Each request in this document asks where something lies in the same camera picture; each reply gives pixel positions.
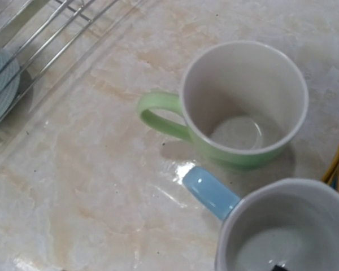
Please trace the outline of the white patterned bowl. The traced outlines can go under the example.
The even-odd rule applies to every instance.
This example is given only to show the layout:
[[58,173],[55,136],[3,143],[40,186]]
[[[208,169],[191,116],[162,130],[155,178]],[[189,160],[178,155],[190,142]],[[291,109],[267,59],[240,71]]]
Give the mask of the white patterned bowl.
[[11,59],[12,54],[5,49],[0,50],[0,118],[11,106],[20,84],[19,63],[13,59],[4,70],[2,68]]

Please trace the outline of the green ceramic mug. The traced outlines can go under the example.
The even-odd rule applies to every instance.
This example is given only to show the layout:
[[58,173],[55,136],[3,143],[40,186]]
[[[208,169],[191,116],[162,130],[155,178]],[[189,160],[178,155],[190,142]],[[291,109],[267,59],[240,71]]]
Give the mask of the green ceramic mug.
[[307,115],[305,78],[283,52],[255,41],[215,45],[187,67],[177,94],[152,91],[139,118],[192,143],[215,164],[254,169],[277,157]]

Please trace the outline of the blue dotted plate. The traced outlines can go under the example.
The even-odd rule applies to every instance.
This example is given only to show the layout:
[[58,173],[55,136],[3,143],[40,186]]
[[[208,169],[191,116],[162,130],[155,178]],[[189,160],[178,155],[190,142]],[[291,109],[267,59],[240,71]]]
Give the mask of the blue dotted plate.
[[338,178],[333,177],[331,180],[328,181],[328,185],[334,190],[338,191]]

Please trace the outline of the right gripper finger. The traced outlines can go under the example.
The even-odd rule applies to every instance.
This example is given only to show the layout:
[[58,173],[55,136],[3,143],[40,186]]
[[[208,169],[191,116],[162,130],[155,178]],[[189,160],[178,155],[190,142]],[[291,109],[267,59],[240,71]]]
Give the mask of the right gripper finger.
[[286,262],[279,263],[272,262],[270,271],[290,271],[290,269],[287,266]]

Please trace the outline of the light blue mug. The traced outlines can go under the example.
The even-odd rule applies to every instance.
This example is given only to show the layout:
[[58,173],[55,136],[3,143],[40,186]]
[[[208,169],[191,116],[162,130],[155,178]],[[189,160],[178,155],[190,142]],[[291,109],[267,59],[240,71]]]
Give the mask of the light blue mug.
[[221,222],[215,270],[339,270],[339,193],[316,180],[286,178],[240,198],[210,172],[183,185]]

